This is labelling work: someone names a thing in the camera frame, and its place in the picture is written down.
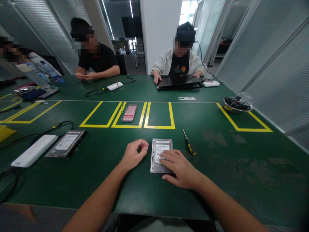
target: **yellow tape marking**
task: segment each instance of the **yellow tape marking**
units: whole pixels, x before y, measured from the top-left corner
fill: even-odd
[[[47,111],[49,111],[49,110],[51,110],[52,108],[54,108],[54,107],[55,107],[56,105],[58,105],[60,102],[62,102],[62,101],[58,101],[57,103],[53,104],[50,108],[44,110],[42,113],[40,113],[38,116],[36,116],[35,118],[33,118],[33,119],[30,120],[30,121],[13,121],[13,119],[19,117],[20,115],[26,113],[26,112],[29,111],[30,109],[32,109],[32,108],[34,108],[35,106],[37,106],[37,105],[40,104],[39,102],[36,102],[36,103],[34,103],[34,104],[31,105],[31,106],[33,106],[33,105],[36,104],[35,106],[33,106],[33,107],[31,107],[31,108],[28,108],[28,107],[27,107],[28,109],[26,108],[26,110],[24,110],[23,112],[20,112],[18,115],[14,115],[14,117],[10,118],[10,119],[9,119],[8,121],[6,121],[5,123],[30,124],[30,123],[34,122],[35,120],[37,120],[39,117],[41,117],[43,114],[45,114]]]
[[[17,112],[16,114],[12,115],[11,117],[8,117],[7,119],[5,119],[5,120],[3,120],[1,122],[2,123],[6,123],[7,121],[10,121],[11,119],[17,118],[19,115],[27,112],[28,110],[32,109],[33,107],[35,107],[37,105],[39,105],[39,102],[36,102],[36,103],[34,103],[34,104],[32,104],[32,105],[22,109],[21,111]]]
[[[19,99],[20,97],[17,97],[17,98],[14,98],[14,99],[12,99],[11,101],[15,101],[15,100],[17,100],[17,99]]]
[[[81,123],[80,127],[94,127],[94,128],[107,128],[111,125],[119,107],[121,106],[122,102],[119,102],[118,106],[116,107],[115,111],[113,112],[113,115],[110,117],[108,123],[106,125],[92,125],[92,124],[85,124],[88,119],[94,114],[94,112],[99,108],[99,106],[102,104],[102,101],[99,102],[99,104],[93,109],[93,111],[86,117],[86,119]]]
[[[14,103],[13,105],[10,105],[10,106],[8,106],[8,107],[6,107],[6,108],[4,108],[4,109],[2,109],[2,110],[0,110],[0,111],[7,110],[7,109],[11,108],[12,106],[15,106],[15,105],[17,105],[17,104],[19,104],[19,103],[21,103],[21,102],[22,102],[22,101],[18,101],[18,102],[16,102],[16,103]]]
[[[111,127],[113,128],[132,128],[132,129],[140,129],[142,128],[142,124],[143,124],[143,120],[144,120],[144,115],[145,115],[145,111],[146,111],[146,105],[147,105],[147,102],[144,102],[144,106],[143,106],[143,110],[142,110],[142,115],[141,115],[141,118],[139,120],[139,124],[138,126],[136,125],[117,125],[117,122],[118,122],[118,119],[121,115],[121,113],[123,112],[125,106],[126,106],[126,102],[123,103],[122,107],[121,107],[121,110],[119,111],[113,125]]]
[[[11,94],[4,95],[4,96],[0,97],[0,99],[6,98],[7,96],[10,96],[10,95],[11,95]]]
[[[172,104],[170,102],[168,103],[168,107],[169,107],[169,110],[170,110],[171,126],[148,126],[150,106],[151,106],[151,102],[148,102],[148,107],[147,107],[147,113],[146,113],[144,128],[147,128],[147,129],[172,129],[172,130],[175,129]]]
[[[217,102],[217,106],[223,112],[223,114],[227,117],[230,123],[233,125],[236,131],[240,132],[273,132],[265,123],[263,123],[257,116],[255,116],[252,112],[248,112],[259,124],[261,124],[264,129],[251,129],[251,128],[239,128],[236,123],[231,119],[228,113],[221,107],[221,105]]]

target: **laptop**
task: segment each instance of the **laptop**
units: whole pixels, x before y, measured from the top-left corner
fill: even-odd
[[[202,88],[202,80],[188,75],[162,76],[162,81],[158,83],[158,90],[177,90],[177,89],[195,89]]]

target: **white paper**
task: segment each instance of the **white paper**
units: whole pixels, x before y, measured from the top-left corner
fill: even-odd
[[[178,100],[196,100],[195,97],[178,97]]]
[[[74,140],[78,137],[78,135],[66,135],[60,143],[55,147],[57,150],[67,150]]]
[[[160,156],[160,154],[164,151],[164,150],[169,150],[170,149],[170,145],[167,144],[156,144],[155,145],[155,161],[156,163],[160,163],[159,159],[165,159],[168,160],[166,158],[163,158]]]

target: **white charger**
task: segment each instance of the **white charger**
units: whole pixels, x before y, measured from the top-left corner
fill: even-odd
[[[11,166],[21,168],[30,167],[57,139],[57,135],[43,135],[23,154],[15,159]]]
[[[110,90],[110,91],[113,91],[117,88],[120,88],[121,86],[123,86],[123,83],[121,82],[117,82],[117,83],[114,83],[112,85],[109,85],[107,88]]]
[[[213,87],[213,86],[219,86],[220,83],[217,81],[211,81],[211,82],[203,82],[203,85],[205,87]]]

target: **water bottle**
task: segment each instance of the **water bottle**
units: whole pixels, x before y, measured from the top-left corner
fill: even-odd
[[[42,64],[42,68],[50,75],[57,83],[64,83],[64,80],[61,76],[59,76],[55,71],[54,68],[50,65],[46,64],[44,61],[40,61]]]
[[[28,65],[30,68],[32,68],[33,71],[35,71],[35,73],[38,74],[44,81],[46,81],[46,82],[50,81],[48,79],[48,77],[45,76],[45,74],[42,73],[41,70],[37,66],[35,66],[35,65],[33,65],[33,64],[29,63],[29,62],[27,62],[26,65]]]

